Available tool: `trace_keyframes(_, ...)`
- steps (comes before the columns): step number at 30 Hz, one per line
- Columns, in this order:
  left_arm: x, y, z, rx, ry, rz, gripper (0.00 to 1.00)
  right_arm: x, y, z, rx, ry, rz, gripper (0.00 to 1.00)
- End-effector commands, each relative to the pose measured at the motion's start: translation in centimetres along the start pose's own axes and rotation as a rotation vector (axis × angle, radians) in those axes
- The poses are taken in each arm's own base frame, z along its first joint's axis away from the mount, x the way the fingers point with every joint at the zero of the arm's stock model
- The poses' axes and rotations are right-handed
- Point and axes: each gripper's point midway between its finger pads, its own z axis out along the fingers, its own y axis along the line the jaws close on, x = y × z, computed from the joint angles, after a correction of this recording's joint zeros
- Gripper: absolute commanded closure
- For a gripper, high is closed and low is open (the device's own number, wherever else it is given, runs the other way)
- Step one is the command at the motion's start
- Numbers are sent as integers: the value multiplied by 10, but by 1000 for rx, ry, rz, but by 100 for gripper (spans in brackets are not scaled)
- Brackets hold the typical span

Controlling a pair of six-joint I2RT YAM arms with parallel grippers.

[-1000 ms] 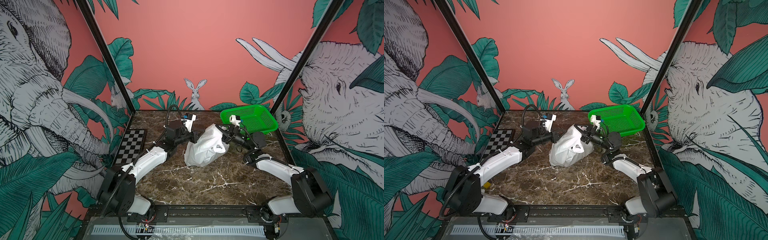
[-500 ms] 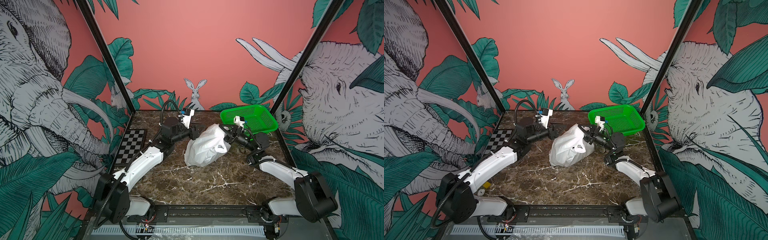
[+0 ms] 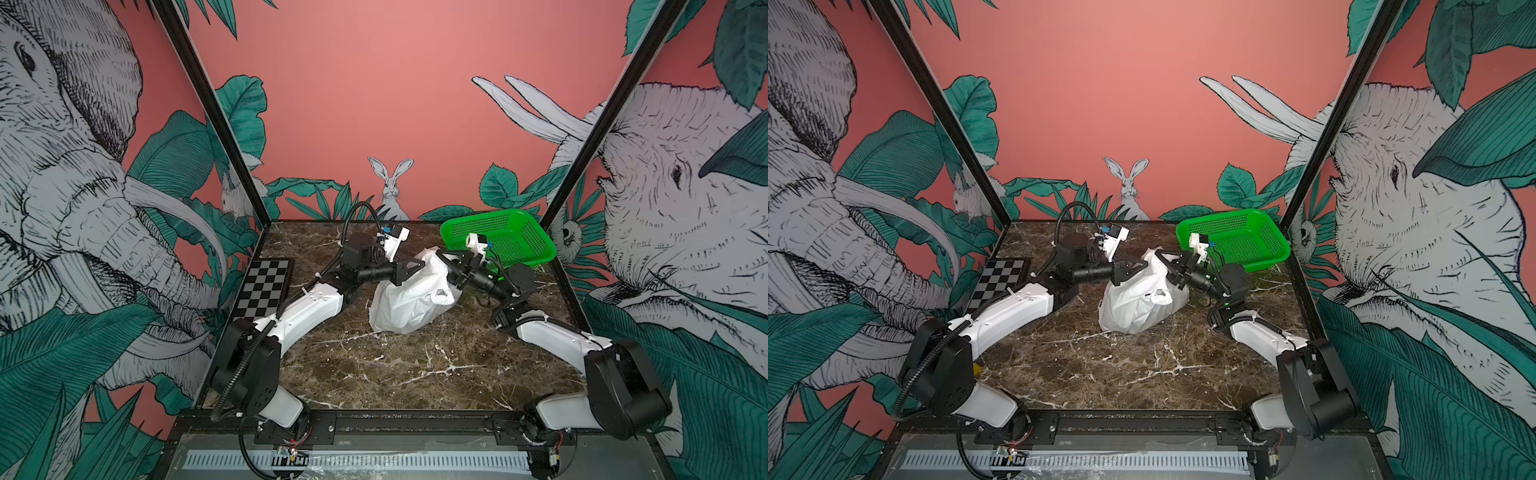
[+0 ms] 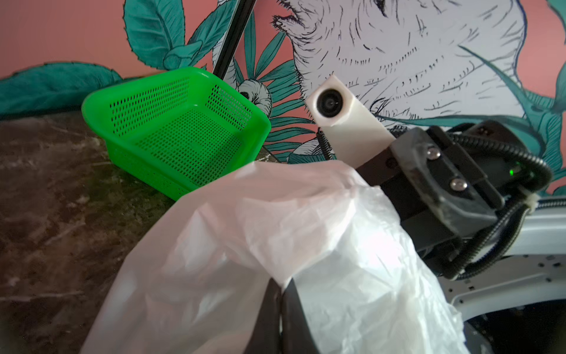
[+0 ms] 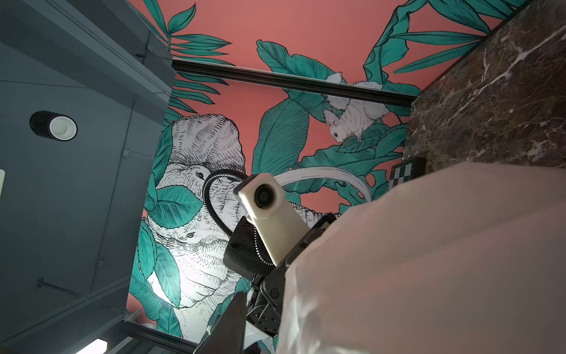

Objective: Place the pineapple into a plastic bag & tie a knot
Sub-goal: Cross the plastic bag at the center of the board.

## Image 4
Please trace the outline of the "white plastic bag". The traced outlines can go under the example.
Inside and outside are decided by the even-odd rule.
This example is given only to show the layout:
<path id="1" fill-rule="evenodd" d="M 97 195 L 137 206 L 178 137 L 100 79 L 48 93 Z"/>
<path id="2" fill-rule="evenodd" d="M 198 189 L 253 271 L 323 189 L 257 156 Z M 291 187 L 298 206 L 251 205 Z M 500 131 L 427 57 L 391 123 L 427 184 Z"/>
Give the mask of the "white plastic bag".
<path id="1" fill-rule="evenodd" d="M 464 323 L 393 204 L 339 161 L 253 162 L 138 242 L 83 353 L 242 353 L 274 281 L 320 353 L 465 353 Z"/>

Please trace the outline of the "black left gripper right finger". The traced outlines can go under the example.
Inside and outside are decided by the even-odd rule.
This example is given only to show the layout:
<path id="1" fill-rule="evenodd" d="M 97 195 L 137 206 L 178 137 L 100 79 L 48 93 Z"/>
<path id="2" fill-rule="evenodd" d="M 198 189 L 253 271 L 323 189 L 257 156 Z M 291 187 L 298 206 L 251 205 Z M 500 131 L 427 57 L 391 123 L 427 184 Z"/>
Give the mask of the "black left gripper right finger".
<path id="1" fill-rule="evenodd" d="M 307 323 L 294 280 L 282 293 L 281 350 L 286 354 L 320 354 Z"/>

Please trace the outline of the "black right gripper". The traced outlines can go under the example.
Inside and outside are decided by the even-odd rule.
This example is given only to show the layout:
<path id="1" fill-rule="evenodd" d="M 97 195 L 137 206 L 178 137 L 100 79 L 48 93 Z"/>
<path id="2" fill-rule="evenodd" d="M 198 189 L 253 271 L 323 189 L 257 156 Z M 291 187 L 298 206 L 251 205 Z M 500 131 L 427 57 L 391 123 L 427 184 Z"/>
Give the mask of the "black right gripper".
<path id="1" fill-rule="evenodd" d="M 488 147 L 463 147 L 439 127 L 413 128 L 357 169 L 387 195 L 422 257 L 448 257 L 495 225 L 527 168 Z"/>

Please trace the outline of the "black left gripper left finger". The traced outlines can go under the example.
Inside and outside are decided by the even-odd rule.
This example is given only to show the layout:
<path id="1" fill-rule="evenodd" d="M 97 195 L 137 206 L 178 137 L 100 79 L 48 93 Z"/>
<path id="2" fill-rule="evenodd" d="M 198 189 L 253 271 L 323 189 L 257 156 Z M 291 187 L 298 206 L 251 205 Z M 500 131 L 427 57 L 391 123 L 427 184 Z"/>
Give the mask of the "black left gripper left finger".
<path id="1" fill-rule="evenodd" d="M 275 280 L 270 279 L 244 354 L 277 354 L 280 352 L 281 309 L 281 288 Z"/>

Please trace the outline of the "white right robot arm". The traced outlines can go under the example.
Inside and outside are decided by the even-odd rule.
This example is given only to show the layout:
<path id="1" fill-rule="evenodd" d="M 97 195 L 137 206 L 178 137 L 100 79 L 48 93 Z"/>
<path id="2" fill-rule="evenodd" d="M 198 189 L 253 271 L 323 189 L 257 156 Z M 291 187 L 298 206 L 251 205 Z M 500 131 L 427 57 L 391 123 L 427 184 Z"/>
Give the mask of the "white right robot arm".
<path id="1" fill-rule="evenodd" d="M 464 319 L 565 298 L 565 197 L 542 195 L 551 169 L 504 125 L 414 128 L 357 171 Z"/>

